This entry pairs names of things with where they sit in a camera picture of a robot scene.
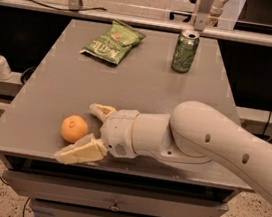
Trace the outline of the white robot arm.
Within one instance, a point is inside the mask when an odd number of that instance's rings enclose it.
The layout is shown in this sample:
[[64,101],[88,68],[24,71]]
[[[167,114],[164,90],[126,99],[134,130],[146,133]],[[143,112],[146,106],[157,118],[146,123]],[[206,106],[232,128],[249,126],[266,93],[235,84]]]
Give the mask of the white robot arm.
[[224,166],[272,204],[272,144],[231,121],[207,104],[186,101],[170,114],[116,110],[91,104],[101,137],[83,135],[55,153],[63,164],[118,158],[152,157],[177,169],[205,171]]

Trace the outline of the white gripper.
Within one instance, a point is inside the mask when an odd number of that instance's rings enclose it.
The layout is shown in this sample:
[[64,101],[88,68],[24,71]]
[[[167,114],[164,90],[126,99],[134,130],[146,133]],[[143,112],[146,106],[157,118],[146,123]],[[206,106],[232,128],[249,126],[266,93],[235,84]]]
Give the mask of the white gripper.
[[114,107],[100,104],[91,104],[90,111],[92,115],[104,122],[100,131],[102,140],[90,133],[74,144],[58,150],[55,153],[55,159],[67,165],[90,163],[102,160],[108,151],[113,157],[134,159],[137,154],[132,147],[131,133],[139,111],[117,111]]

